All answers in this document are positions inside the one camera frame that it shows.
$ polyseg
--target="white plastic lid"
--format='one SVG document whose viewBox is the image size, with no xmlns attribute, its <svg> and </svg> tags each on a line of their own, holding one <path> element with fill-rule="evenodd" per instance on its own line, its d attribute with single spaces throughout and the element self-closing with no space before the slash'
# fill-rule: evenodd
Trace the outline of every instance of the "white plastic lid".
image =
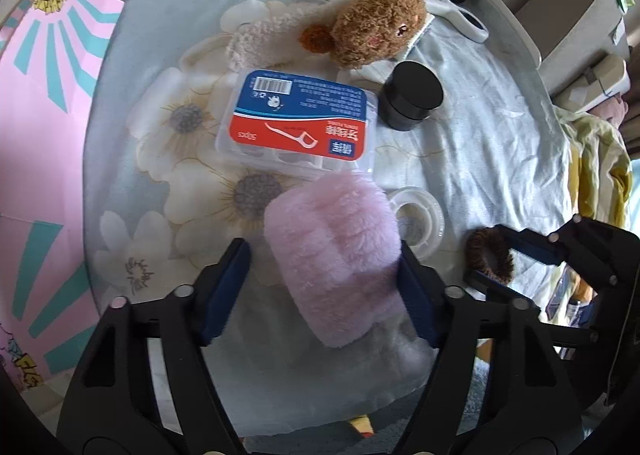
<svg viewBox="0 0 640 455">
<path fill-rule="evenodd" d="M 414 186 L 394 191 L 387 197 L 398 219 L 400 238 L 411 247 L 418 260 L 426 260 L 442 242 L 444 217 L 440 204 L 428 191 Z"/>
</svg>

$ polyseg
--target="brown plush toy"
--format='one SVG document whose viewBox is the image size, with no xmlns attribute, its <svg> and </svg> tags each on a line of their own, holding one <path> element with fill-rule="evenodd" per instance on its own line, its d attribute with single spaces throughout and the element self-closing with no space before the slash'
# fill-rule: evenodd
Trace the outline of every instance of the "brown plush toy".
<svg viewBox="0 0 640 455">
<path fill-rule="evenodd" d="M 338 12 L 332 28 L 306 28 L 300 44 L 311 52 L 329 52 L 341 67 L 359 68 L 394 57 L 426 17 L 423 0 L 353 0 Z"/>
</svg>

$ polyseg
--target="black cylindrical container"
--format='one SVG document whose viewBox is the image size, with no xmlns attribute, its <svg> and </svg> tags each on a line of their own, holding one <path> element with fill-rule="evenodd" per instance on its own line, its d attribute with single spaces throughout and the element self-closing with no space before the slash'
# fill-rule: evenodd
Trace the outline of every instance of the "black cylindrical container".
<svg viewBox="0 0 640 455">
<path fill-rule="evenodd" d="M 402 61 L 378 95 L 378 114 L 394 130 L 411 130 L 442 105 L 444 93 L 436 75 L 415 61 Z"/>
</svg>

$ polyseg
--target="cream fuzzy fabric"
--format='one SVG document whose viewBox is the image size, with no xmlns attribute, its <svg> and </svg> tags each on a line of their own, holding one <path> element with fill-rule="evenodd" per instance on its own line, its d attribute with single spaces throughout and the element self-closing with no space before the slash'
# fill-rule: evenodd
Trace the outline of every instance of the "cream fuzzy fabric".
<svg viewBox="0 0 640 455">
<path fill-rule="evenodd" d="M 297 8 L 248 25 L 233 35 L 226 48 L 229 68 L 236 72 L 266 68 L 312 56 L 298 42 L 300 34 L 311 24 L 331 27 L 344 4 L 344 0 L 334 0 L 318 7 Z"/>
</svg>

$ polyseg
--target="pink poster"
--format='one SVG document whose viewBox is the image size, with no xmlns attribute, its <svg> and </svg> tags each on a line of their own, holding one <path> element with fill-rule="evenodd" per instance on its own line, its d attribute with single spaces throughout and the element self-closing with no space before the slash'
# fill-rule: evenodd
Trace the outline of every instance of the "pink poster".
<svg viewBox="0 0 640 455">
<path fill-rule="evenodd" d="M 0 362 L 18 387 L 71 369 L 98 320 L 82 150 L 120 0 L 23 0 L 0 29 Z"/>
</svg>

